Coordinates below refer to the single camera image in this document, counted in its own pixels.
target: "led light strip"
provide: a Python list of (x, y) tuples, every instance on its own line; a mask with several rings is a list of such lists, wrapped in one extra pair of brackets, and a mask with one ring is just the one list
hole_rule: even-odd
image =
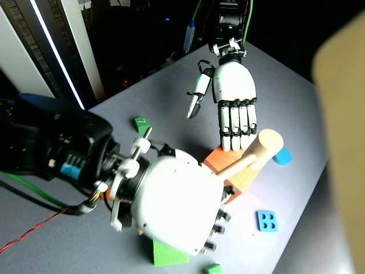
[(35, 12), (35, 14), (36, 14), (36, 16), (37, 16), (37, 18), (39, 20), (40, 25), (42, 26), (42, 29), (44, 31), (44, 34), (46, 35), (46, 37), (48, 39), (48, 42), (50, 43), (50, 46), (52, 48), (52, 51), (53, 51), (53, 53), (56, 56), (56, 59), (57, 59), (59, 65), (60, 65), (60, 67), (61, 67), (61, 69), (62, 69), (62, 71), (64, 73), (64, 76), (66, 77), (66, 79), (68, 81), (68, 84), (70, 85), (71, 90), (72, 90), (72, 92), (74, 93), (74, 95), (76, 97), (76, 100), (78, 101), (80, 107), (84, 110), (85, 109), (84, 108), (84, 105), (82, 104), (82, 102), (80, 100), (80, 97), (79, 97), (79, 95), (78, 95), (78, 93), (77, 93), (77, 91), (75, 89), (75, 86), (72, 83), (70, 76), (68, 75), (68, 72), (67, 72), (67, 70), (66, 70), (66, 68), (65, 68), (65, 66), (64, 66), (64, 64), (63, 64), (63, 62), (61, 60), (61, 57), (59, 56), (59, 53), (58, 53), (58, 51), (56, 49), (56, 46), (55, 46), (55, 44), (54, 44), (54, 42), (52, 40), (52, 37), (50, 35), (50, 32), (48, 31), (47, 26), (46, 26), (46, 24), (45, 24), (45, 22), (44, 22), (44, 20), (42, 18), (42, 15), (40, 14), (40, 11), (38, 9), (38, 6), (35, 3), (35, 0), (30, 0), (30, 3), (32, 4), (33, 10), (34, 10), (34, 12)]

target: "light green block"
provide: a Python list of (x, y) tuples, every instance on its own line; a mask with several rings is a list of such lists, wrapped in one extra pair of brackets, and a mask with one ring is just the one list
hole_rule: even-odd
[(220, 264), (212, 265), (204, 269), (205, 274), (223, 274), (223, 270)]
[(145, 116), (135, 118), (135, 125), (139, 134), (144, 134), (149, 128), (149, 123)]
[(153, 241), (153, 264), (155, 267), (164, 267), (172, 264), (182, 264), (189, 262), (189, 255), (172, 247)]

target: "blue circular piece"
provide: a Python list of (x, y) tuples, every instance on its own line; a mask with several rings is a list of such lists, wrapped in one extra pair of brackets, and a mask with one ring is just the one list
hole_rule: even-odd
[(285, 166), (286, 164), (289, 164), (291, 162), (291, 154), (289, 152), (289, 150), (287, 150), (286, 148), (283, 148), (282, 150), (280, 150), (274, 157), (273, 160), (281, 165), (281, 166)]

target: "robotic arm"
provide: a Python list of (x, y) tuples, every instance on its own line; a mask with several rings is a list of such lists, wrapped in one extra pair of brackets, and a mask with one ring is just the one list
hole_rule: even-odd
[[(257, 135), (255, 102), (256, 87), (251, 73), (241, 64), (247, 51), (242, 48), (243, 2), (223, 0), (213, 6), (209, 48), (218, 57), (219, 66), (201, 60), (201, 75), (194, 86), (188, 118), (194, 118), (200, 109), (211, 79), (213, 101), (218, 104), (221, 145), (224, 151), (247, 149)], [(202, 70), (200, 63), (210, 67)]]
[[(151, 239), (195, 255), (216, 246), (229, 215), (221, 204), (234, 192), (224, 180), (184, 151), (167, 145), (149, 163), (148, 137), (137, 138), (130, 156), (120, 155), (111, 125), (73, 104), (23, 94), (0, 100), (0, 170), (59, 177), (85, 190), (110, 189), (111, 225), (121, 232), (134, 218)], [(96, 201), (82, 206), (89, 213)]]

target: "table surface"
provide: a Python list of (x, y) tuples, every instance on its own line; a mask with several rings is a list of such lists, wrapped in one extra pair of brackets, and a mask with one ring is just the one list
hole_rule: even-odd
[[(280, 132), (293, 161), (288, 166), (269, 161), (248, 190), (227, 205), (232, 219), (225, 234), (215, 239), (215, 252), (191, 256), (186, 264), (155, 268), (152, 242), (138, 236), (133, 227), (115, 232), (108, 224), (110, 214), (100, 202), (94, 212), (83, 217), (59, 216), (4, 251), (1, 273), (193, 274), (215, 263), (229, 274), (272, 273), (324, 169), (327, 152), (315, 87), (256, 47), (248, 44), (247, 48), (249, 56), (243, 64), (256, 83), (258, 129)], [(200, 59), (218, 65), (218, 58), (204, 46), (92, 110), (113, 125), (122, 154), (129, 153), (137, 137), (132, 119), (142, 115), (153, 125), (151, 139), (185, 150), (200, 161), (220, 144), (217, 105), (211, 91), (199, 114), (186, 119), (190, 100), (186, 92), (199, 75)], [(155, 158), (153, 151), (147, 158)], [(27, 178), (66, 203), (82, 201), (66, 182)], [(258, 210), (276, 213), (278, 232), (258, 231)], [(50, 215), (47, 209), (0, 189), (0, 246)]]

